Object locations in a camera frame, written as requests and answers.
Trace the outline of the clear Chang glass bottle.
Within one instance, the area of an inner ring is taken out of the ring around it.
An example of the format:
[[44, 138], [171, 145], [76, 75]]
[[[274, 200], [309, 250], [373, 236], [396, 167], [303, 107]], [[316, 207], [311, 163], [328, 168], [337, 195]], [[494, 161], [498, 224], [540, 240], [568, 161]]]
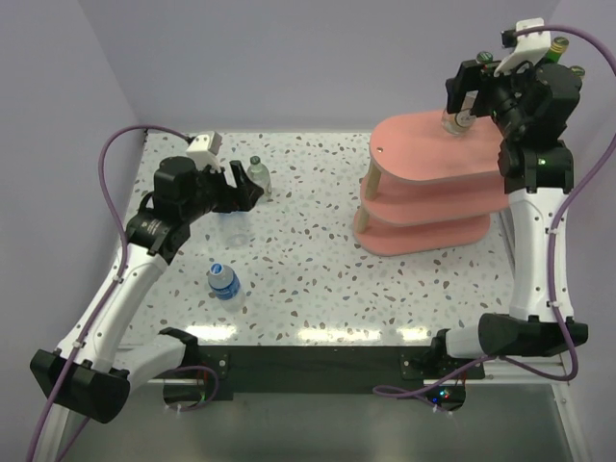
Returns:
[[[493, 61], [493, 55], [488, 51], [480, 51], [473, 61], [477, 61], [483, 65], [482, 71], [485, 70]], [[446, 107], [442, 114], [442, 126], [450, 134], [455, 136], [464, 135], [468, 132], [476, 120], [473, 113], [473, 107], [478, 95], [478, 90], [470, 91], [463, 102], [460, 112], [447, 112]]]
[[262, 163], [259, 156], [250, 158], [250, 165], [246, 171], [249, 179], [264, 190], [265, 196], [270, 196], [272, 193], [270, 171]]

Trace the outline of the green glass bottle gold cap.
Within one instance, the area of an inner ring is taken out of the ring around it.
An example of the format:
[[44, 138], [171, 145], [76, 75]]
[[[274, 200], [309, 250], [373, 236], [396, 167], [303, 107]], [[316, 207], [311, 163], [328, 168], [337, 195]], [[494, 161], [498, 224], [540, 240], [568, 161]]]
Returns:
[[569, 40], [566, 37], [558, 36], [552, 40], [549, 50], [546, 52], [542, 61], [544, 63], [558, 63], [569, 47]]

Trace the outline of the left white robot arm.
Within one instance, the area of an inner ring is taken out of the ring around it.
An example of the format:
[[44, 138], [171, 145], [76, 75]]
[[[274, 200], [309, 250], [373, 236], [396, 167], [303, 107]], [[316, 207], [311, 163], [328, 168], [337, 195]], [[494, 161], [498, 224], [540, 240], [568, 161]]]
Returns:
[[197, 371], [198, 340], [177, 328], [161, 330], [151, 344], [124, 358], [117, 349], [145, 295], [190, 238], [192, 224], [208, 213], [248, 212], [263, 196], [241, 162], [234, 160], [230, 167], [233, 185], [224, 172], [198, 168], [188, 157], [160, 162], [153, 190], [128, 221], [104, 286], [56, 349], [40, 349], [31, 360], [38, 385], [54, 403], [106, 424], [150, 379]]

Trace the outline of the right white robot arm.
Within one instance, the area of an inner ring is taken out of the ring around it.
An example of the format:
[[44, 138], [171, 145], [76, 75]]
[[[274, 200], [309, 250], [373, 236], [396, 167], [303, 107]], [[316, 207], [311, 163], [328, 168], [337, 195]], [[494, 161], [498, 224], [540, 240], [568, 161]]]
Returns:
[[574, 159], [561, 135], [577, 107], [581, 79], [556, 63], [525, 61], [501, 74], [495, 63], [463, 62], [446, 81], [447, 111], [473, 91], [473, 115], [488, 116], [502, 141], [500, 176], [514, 222], [514, 290], [507, 314], [484, 314], [474, 326], [443, 329], [432, 340], [431, 371], [452, 377], [463, 360], [574, 354], [588, 340], [575, 319], [567, 284], [567, 199]]

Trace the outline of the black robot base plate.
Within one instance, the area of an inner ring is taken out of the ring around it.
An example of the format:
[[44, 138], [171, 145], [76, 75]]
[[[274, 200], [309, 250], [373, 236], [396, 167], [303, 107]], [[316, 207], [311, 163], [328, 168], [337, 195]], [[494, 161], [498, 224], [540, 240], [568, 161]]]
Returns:
[[485, 377], [484, 368], [453, 359], [429, 346], [202, 346], [199, 366], [209, 372], [165, 372], [163, 379], [192, 384], [166, 385], [172, 401], [199, 398], [231, 400], [239, 394], [367, 395], [384, 386], [390, 394], [420, 390], [437, 380], [447, 381], [423, 394], [431, 404], [460, 407], [467, 380]]

